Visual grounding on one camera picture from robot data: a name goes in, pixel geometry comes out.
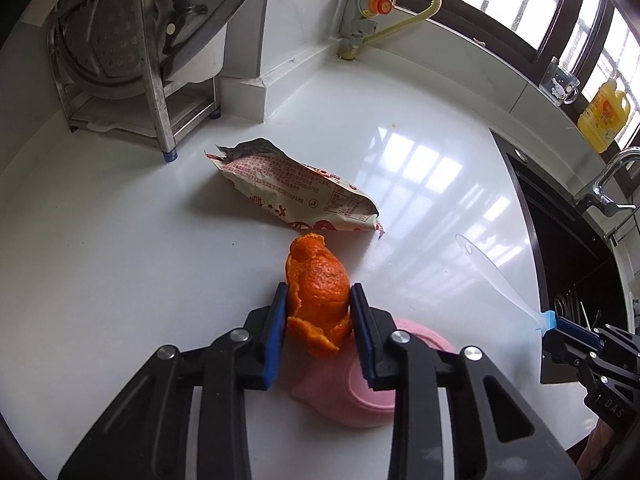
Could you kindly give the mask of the person's right hand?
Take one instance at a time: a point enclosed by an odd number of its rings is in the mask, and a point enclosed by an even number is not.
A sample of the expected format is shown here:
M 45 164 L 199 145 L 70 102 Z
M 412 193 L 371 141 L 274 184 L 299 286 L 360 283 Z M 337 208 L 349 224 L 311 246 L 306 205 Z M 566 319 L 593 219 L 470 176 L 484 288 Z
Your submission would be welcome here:
M 580 476 L 587 479 L 602 462 L 606 446 L 611 442 L 614 430 L 602 419 L 598 419 L 597 425 L 591 431 L 582 454 L 578 457 L 577 468 Z

